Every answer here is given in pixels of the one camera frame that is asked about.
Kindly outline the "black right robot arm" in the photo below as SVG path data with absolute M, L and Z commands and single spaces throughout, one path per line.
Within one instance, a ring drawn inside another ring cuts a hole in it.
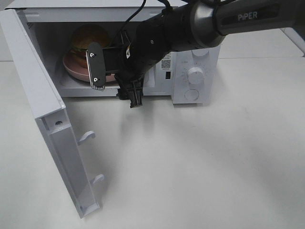
M 136 28 L 120 53 L 117 96 L 142 105 L 144 74 L 170 52 L 214 48 L 229 34 L 293 28 L 305 35 L 302 0 L 188 0 L 167 6 Z

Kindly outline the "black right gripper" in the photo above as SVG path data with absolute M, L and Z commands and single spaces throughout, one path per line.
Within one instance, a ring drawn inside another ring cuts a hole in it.
M 120 100 L 130 99 L 130 108 L 140 107 L 142 106 L 143 80 L 137 79 L 141 78 L 143 74 L 167 54 L 167 46 L 121 45 L 114 47 L 114 49 L 119 69 L 119 72 L 115 74 L 115 78 L 120 87 L 117 89 L 116 96 Z M 121 82 L 131 82 L 128 91 Z

